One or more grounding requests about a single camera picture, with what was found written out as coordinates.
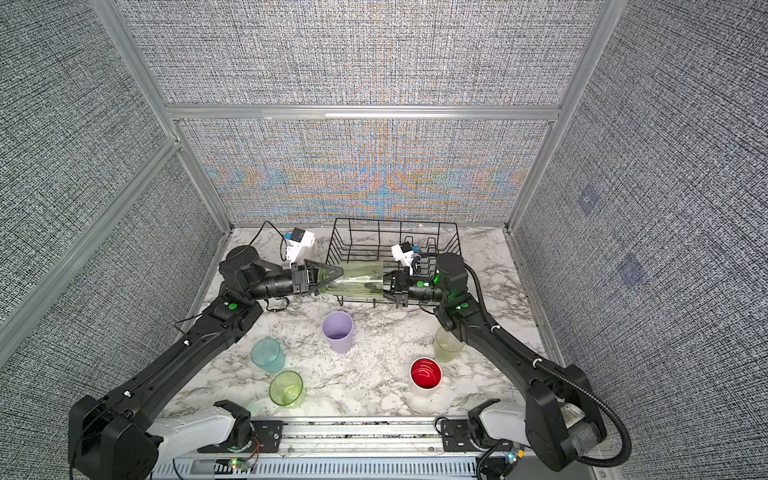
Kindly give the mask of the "tall green glass cup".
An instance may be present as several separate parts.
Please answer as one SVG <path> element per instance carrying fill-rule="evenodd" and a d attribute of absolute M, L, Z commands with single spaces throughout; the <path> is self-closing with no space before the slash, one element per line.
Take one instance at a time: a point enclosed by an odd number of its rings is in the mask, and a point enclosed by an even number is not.
<path fill-rule="evenodd" d="M 352 299 L 382 300 L 384 264 L 382 261 L 357 261 L 341 264 L 343 275 L 323 286 L 320 292 Z"/>

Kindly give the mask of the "black wire dish rack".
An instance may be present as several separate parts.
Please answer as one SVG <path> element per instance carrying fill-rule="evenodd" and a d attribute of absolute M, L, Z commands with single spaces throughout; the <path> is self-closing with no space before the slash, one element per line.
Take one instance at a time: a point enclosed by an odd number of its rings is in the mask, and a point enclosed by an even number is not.
<path fill-rule="evenodd" d="M 461 253 L 453 222 L 338 218 L 326 263 L 342 268 L 343 276 L 323 292 L 341 305 L 436 306 L 442 297 L 437 257 L 445 253 Z"/>

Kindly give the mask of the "lilac plastic cup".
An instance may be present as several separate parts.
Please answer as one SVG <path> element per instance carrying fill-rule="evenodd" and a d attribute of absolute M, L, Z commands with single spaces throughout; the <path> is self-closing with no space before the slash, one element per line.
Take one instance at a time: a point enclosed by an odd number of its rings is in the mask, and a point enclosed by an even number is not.
<path fill-rule="evenodd" d="M 331 348 L 339 354 L 348 353 L 354 342 L 355 326 L 352 317 L 345 312 L 332 312 L 322 323 L 322 333 Z"/>

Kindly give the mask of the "pale green translucent cup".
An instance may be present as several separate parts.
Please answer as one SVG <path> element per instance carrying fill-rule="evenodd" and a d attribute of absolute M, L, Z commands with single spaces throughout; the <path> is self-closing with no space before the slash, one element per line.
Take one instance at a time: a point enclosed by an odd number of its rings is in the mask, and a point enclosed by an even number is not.
<path fill-rule="evenodd" d="M 465 344 L 451 332 L 438 328 L 434 335 L 434 358 L 439 364 L 447 364 L 455 360 L 462 352 Z"/>

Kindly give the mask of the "teal translucent cup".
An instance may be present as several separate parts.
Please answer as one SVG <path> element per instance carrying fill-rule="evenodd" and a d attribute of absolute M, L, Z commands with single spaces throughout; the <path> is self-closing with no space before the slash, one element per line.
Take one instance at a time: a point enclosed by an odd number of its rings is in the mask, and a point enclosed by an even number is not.
<path fill-rule="evenodd" d="M 263 372 L 275 375 L 285 366 L 285 354 L 281 344 L 271 337 L 258 340 L 250 352 L 251 363 Z"/>

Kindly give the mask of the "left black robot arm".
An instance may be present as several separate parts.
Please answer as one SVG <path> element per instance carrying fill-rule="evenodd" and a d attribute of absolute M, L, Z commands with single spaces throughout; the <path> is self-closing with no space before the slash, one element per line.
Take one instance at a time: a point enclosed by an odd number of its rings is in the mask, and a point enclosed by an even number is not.
<path fill-rule="evenodd" d="M 236 344 L 263 314 L 261 301 L 317 294 L 344 270 L 306 260 L 283 268 L 250 245 L 219 264 L 218 297 L 172 346 L 139 373 L 100 398 L 84 396 L 69 412 L 71 473 L 90 479 L 145 479 L 155 465 L 208 446 L 242 451 L 253 445 L 251 415 L 222 400 L 179 427 L 156 419 L 172 398 L 213 358 Z"/>

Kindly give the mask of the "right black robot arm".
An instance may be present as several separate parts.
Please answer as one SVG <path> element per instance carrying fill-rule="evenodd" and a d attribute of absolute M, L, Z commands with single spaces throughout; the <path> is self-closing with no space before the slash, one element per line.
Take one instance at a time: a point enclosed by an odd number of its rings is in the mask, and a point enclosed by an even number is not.
<path fill-rule="evenodd" d="M 488 417 L 502 405 L 492 399 L 469 416 L 476 442 L 519 443 L 553 471 L 573 462 L 602 464 L 589 453 L 607 437 L 608 408 L 593 394 L 586 374 L 555 364 L 507 332 L 488 311 L 477 272 L 460 255 L 437 256 L 431 276 L 413 276 L 402 267 L 385 273 L 383 282 L 384 296 L 398 304 L 433 303 L 442 329 L 481 353 L 523 396 L 520 434 L 509 421 Z"/>

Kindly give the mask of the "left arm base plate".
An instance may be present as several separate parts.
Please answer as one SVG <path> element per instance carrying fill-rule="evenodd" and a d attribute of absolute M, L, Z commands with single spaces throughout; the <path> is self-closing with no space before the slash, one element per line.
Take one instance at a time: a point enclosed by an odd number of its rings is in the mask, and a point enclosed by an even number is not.
<path fill-rule="evenodd" d="M 283 436 L 285 423 L 280 420 L 252 420 L 251 427 L 245 436 L 245 443 L 238 446 L 228 439 L 219 444 L 212 444 L 196 450 L 205 454 L 245 454 L 259 451 L 260 453 L 277 453 Z"/>

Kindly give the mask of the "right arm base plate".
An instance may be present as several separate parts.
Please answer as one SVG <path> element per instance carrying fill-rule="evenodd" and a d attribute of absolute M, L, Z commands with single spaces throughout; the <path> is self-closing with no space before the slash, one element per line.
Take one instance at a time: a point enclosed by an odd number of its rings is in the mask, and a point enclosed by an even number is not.
<path fill-rule="evenodd" d="M 443 450 L 447 453 L 469 453 L 484 451 L 471 437 L 467 418 L 449 419 L 439 417 L 434 422 Z"/>

